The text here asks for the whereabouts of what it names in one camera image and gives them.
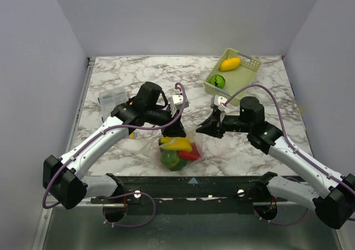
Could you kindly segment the yellow toy lemon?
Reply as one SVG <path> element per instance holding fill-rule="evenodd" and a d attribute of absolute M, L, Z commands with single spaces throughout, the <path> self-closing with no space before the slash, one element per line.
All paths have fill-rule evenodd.
<path fill-rule="evenodd" d="M 219 67 L 219 71 L 226 72 L 229 70 L 234 70 L 241 64 L 241 59 L 239 57 L 228 58 L 224 60 Z"/>

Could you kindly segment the green toy bell pepper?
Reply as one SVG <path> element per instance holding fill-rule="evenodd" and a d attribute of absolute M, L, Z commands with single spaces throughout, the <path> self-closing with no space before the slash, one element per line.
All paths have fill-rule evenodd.
<path fill-rule="evenodd" d="M 160 155 L 160 163 L 170 171 L 182 170 L 189 162 L 179 158 L 177 151 L 163 150 Z"/>

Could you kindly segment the clear plastic screw box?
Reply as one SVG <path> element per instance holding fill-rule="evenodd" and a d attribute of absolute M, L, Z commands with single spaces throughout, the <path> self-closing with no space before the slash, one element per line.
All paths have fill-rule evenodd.
<path fill-rule="evenodd" d="M 98 94 L 98 102 L 101 108 L 102 121 L 104 122 L 113 109 L 128 101 L 128 93 L 124 87 L 116 87 L 102 91 Z"/>

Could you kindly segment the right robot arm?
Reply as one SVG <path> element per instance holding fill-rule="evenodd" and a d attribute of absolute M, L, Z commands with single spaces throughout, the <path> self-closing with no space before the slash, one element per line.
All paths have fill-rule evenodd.
<path fill-rule="evenodd" d="M 341 228 L 354 214 L 354 175 L 343 176 L 297 147 L 282 130 L 265 120 L 265 109 L 257 98 L 244 97 L 239 115 L 227 115 L 226 103 L 223 96 L 213 96 L 212 113 L 196 131 L 219 139 L 226 132 L 246 133 L 254 148 L 285 164 L 307 182 L 302 185 L 268 172 L 258 180 L 256 197 L 261 201 L 284 198 L 315 212 L 328 227 Z"/>

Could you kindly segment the cream plastic basket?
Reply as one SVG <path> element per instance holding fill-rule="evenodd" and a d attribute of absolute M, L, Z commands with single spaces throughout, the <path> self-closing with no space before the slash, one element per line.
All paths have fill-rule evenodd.
<path fill-rule="evenodd" d="M 219 71 L 220 64 L 224 60 L 233 57 L 241 59 L 240 66 L 226 72 Z M 261 65 L 262 61 L 259 59 L 242 54 L 232 48 L 227 48 L 204 80 L 204 90 L 210 95 L 219 95 L 228 99 L 237 91 L 253 83 Z M 223 89 L 210 84 L 210 78 L 214 75 L 221 75 L 225 78 L 226 84 Z"/>

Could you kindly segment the red toy chili pepper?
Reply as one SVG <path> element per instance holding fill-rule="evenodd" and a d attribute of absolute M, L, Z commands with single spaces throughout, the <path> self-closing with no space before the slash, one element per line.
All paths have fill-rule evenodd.
<path fill-rule="evenodd" d="M 201 155 L 197 149 L 197 146 L 195 144 L 192 144 L 191 147 L 192 147 L 191 152 L 179 151 L 178 152 L 179 158 L 186 159 L 188 161 L 198 160 L 201 157 Z"/>

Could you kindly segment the clear zip top bag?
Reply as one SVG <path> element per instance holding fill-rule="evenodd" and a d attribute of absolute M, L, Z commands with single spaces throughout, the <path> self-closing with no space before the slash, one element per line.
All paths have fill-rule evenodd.
<path fill-rule="evenodd" d="M 180 171 L 203 157 L 203 136 L 188 131 L 186 137 L 158 135 L 146 143 L 139 154 L 169 171 Z"/>

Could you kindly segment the yellow toy banana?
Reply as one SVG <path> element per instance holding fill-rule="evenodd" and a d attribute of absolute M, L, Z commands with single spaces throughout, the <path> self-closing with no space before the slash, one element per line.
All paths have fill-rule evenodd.
<path fill-rule="evenodd" d="M 163 150 L 192 152 L 190 140 L 186 137 L 162 137 L 159 143 Z"/>

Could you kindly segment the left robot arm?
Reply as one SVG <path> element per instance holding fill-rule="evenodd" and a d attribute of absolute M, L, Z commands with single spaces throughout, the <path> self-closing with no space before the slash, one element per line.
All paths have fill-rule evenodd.
<path fill-rule="evenodd" d="M 188 103 L 186 91 L 181 83 L 176 83 L 175 89 L 178 94 L 172 101 L 164 98 L 164 104 L 159 105 L 158 98 L 165 97 L 162 87 L 145 82 L 134 97 L 115 106 L 100 128 L 80 145 L 59 158 L 47 157 L 43 163 L 43 208 L 62 205 L 69 210 L 87 197 L 104 196 L 111 203 L 119 202 L 123 189 L 115 176 L 92 180 L 85 175 L 112 146 L 135 130 L 160 130 L 164 137 L 186 137 L 181 123 Z"/>

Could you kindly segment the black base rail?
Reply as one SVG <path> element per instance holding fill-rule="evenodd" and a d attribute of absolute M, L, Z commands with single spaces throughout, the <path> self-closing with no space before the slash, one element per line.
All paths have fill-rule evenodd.
<path fill-rule="evenodd" d="M 262 176 L 122 176 L 119 198 L 97 197 L 110 214 L 204 215 L 252 214 L 255 204 L 267 205 L 272 197 L 266 188 L 273 172 Z"/>

